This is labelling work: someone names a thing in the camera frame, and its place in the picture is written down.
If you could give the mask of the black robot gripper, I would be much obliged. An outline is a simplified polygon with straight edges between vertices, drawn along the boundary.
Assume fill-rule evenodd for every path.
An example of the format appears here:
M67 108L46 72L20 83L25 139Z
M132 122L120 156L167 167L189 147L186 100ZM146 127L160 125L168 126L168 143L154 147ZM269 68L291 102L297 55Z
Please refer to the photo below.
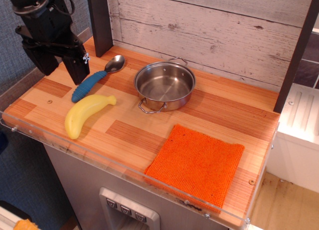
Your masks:
M73 12L64 0L36 0L14 7L14 13L24 22L15 32L22 37L22 47L46 76L58 66L60 57L75 85L89 75L88 53L82 41L72 32Z

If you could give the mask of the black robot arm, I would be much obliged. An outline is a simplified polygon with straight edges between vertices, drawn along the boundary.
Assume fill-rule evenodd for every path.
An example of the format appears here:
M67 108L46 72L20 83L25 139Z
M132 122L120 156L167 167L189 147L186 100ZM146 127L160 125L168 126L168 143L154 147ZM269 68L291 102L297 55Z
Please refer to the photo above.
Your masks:
M15 32L22 37L22 47L46 76L58 66L60 57L72 78L79 85L90 73L88 53L82 41L72 32L74 2L68 10L64 0L10 0L13 12L23 25Z

